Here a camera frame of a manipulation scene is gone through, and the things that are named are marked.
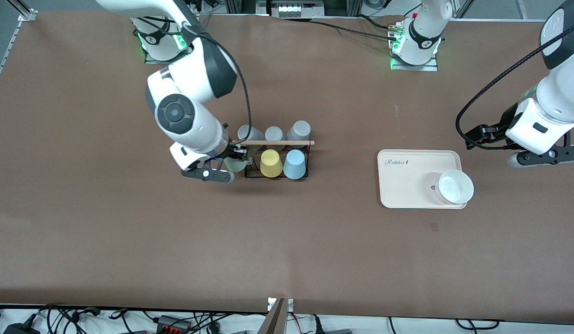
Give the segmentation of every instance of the gray floor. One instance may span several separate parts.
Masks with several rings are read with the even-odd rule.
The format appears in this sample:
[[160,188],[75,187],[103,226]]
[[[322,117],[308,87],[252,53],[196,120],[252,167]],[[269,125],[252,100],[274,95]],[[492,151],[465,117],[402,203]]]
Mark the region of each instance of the gray floor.
[[[517,2],[524,4],[524,12],[528,19],[546,19],[563,0],[475,0],[466,17],[474,19],[520,19]],[[71,10],[71,9],[101,9],[95,0],[27,0],[26,3],[40,11],[42,10]],[[6,47],[15,27],[17,27],[18,12],[6,0],[0,0],[0,62],[4,57]]]

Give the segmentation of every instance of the yellow cup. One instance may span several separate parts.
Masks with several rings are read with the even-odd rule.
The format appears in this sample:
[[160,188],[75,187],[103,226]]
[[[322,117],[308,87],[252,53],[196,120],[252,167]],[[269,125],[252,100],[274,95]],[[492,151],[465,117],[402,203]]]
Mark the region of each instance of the yellow cup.
[[265,150],[260,158],[260,171],[267,178],[278,177],[283,171],[283,162],[275,150]]

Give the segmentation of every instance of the white floor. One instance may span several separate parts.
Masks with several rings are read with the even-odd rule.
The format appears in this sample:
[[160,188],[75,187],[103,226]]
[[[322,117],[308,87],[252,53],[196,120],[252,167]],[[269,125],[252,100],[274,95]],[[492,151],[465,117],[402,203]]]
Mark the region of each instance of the white floor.
[[[34,313],[32,309],[5,309],[0,311],[2,317],[0,319],[0,334],[4,332],[5,328],[13,323],[24,323],[25,320]],[[127,333],[122,319],[111,320],[108,318],[112,311],[102,311],[98,317],[91,315],[82,315],[79,325],[87,332],[87,334],[122,334]],[[181,319],[183,317],[192,317],[192,313],[169,313],[169,312],[148,312],[151,317],[158,317],[160,315],[174,315]],[[56,311],[52,311],[51,321],[56,319]],[[156,332],[156,324],[148,319],[143,313],[139,311],[129,311],[126,313],[126,320],[128,326],[138,334],[143,330],[152,334]],[[314,317],[310,315],[297,315],[304,317],[299,319],[301,332],[315,333],[316,325]],[[319,315],[322,321],[322,327],[325,332],[340,329],[350,329],[353,334],[392,334],[392,330],[388,324],[386,317],[350,317],[342,315]],[[248,334],[255,334],[259,330],[264,321],[263,315],[231,315],[219,321],[221,326],[221,334],[233,334],[247,330]],[[287,319],[286,334],[300,334],[295,321],[289,316]],[[489,327],[493,323],[487,321],[474,321],[477,327]],[[414,318],[393,318],[393,326],[397,334],[471,334],[471,331],[459,328],[454,320],[449,319],[414,319]],[[39,330],[42,334],[47,334],[46,321],[38,316],[35,319],[33,328]],[[64,324],[58,330],[62,332]],[[66,331],[68,334],[75,334],[76,330],[73,326],[68,326]],[[200,334],[205,334],[206,330],[202,330]],[[548,325],[548,324],[533,324],[533,323],[512,323],[502,322],[493,330],[480,330],[479,333],[487,334],[574,334],[574,325]]]

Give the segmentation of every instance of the cup rack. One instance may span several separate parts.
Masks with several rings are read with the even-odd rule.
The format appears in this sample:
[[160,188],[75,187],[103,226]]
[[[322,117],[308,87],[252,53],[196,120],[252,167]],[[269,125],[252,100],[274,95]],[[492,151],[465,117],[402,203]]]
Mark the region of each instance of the cup rack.
[[[287,156],[288,152],[291,150],[301,150],[303,154],[305,154],[305,174],[302,178],[307,178],[308,173],[310,172],[310,149],[315,142],[313,140],[246,140],[242,142],[242,145],[245,146],[262,146],[259,150],[257,150],[252,157],[253,161],[251,165],[247,165],[244,169],[244,177],[253,179],[253,178],[267,178],[265,177],[262,172],[260,171],[260,156],[262,152],[267,150],[267,146],[275,146],[275,145],[285,145],[285,147],[278,151],[278,154],[281,156],[281,161],[285,161],[285,157]],[[294,148],[295,146],[303,145],[303,148]],[[287,178],[284,173],[281,173],[278,177],[275,178]]]

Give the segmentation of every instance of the cup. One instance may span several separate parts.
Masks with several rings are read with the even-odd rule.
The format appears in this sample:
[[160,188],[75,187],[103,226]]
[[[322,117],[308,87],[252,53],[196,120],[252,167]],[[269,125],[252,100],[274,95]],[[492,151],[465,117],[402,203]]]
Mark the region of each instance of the cup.
[[471,178],[461,171],[451,169],[439,176],[435,182],[435,195],[444,203],[464,204],[471,200],[474,185]]
[[260,171],[267,178],[278,177],[283,171],[283,163],[278,152],[265,150],[260,158]]
[[283,173],[291,180],[297,180],[305,175],[305,154],[300,150],[291,150],[285,159]]
[[[244,139],[246,137],[246,135],[248,135],[248,127],[249,127],[249,125],[246,124],[246,125],[242,125],[238,129],[238,138],[239,139]],[[264,140],[264,135],[255,127],[252,127],[252,130],[250,131],[250,135],[248,137],[248,140]],[[261,147],[262,147],[261,145],[248,146],[249,152],[255,152],[255,151],[259,150]]]
[[234,159],[234,158],[225,158],[225,159],[223,159],[223,162],[225,163],[225,166],[227,167],[227,169],[233,173],[241,172],[246,167],[246,165],[248,165],[247,160],[241,161],[241,160]]
[[[264,137],[266,140],[285,140],[285,134],[279,127],[269,127],[266,129]],[[285,145],[266,145],[266,147],[270,148],[270,150],[280,151],[285,147]]]
[[[310,139],[312,127],[306,121],[297,121],[287,133],[287,140],[308,140]],[[294,148],[303,148],[303,145],[293,145]]]

